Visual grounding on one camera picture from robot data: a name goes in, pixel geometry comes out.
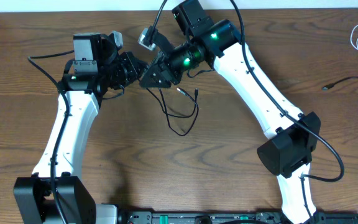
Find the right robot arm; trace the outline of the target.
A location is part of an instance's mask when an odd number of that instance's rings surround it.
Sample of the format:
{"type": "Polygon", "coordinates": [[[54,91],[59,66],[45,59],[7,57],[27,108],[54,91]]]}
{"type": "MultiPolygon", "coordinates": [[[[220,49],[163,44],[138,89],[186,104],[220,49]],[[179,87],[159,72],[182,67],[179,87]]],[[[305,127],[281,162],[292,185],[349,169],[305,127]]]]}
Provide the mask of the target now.
{"type": "Polygon", "coordinates": [[[144,29],[139,44],[159,48],[159,53],[141,86],[170,88],[185,72],[206,62],[232,85],[259,122],[267,141],[257,154],[278,180],[283,214],[292,223],[311,222],[316,207],[306,176],[321,126],[317,115],[304,114],[277,90],[231,21],[214,22],[198,1],[184,1],[172,14],[186,41],[175,47],[155,26],[144,29]]]}

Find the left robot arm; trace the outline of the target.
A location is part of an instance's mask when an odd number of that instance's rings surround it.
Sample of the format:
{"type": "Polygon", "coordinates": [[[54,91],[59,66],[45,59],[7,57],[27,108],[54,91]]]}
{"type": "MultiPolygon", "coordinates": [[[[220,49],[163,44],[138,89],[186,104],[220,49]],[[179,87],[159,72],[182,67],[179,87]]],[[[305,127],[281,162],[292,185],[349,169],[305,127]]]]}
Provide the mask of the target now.
{"type": "Polygon", "coordinates": [[[120,52],[121,33],[73,36],[73,58],[58,91],[58,111],[47,146],[31,176],[19,177],[13,194],[24,223],[122,223],[125,215],[114,204],[97,204],[81,181],[90,129],[107,100],[137,81],[146,64],[132,52],[120,52]]]}

